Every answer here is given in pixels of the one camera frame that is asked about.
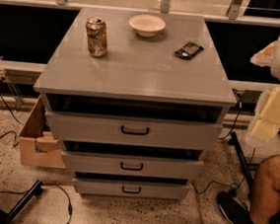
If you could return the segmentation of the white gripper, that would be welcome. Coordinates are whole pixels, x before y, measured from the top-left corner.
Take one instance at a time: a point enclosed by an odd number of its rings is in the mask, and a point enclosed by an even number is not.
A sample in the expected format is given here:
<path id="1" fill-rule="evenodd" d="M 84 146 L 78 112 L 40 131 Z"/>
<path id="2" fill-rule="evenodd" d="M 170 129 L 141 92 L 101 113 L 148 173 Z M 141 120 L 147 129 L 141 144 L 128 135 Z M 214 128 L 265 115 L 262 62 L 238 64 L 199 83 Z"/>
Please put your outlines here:
<path id="1" fill-rule="evenodd" d="M 256 106 L 259 112 L 250 127 L 249 137 L 269 142 L 280 129 L 280 86 L 261 95 Z"/>

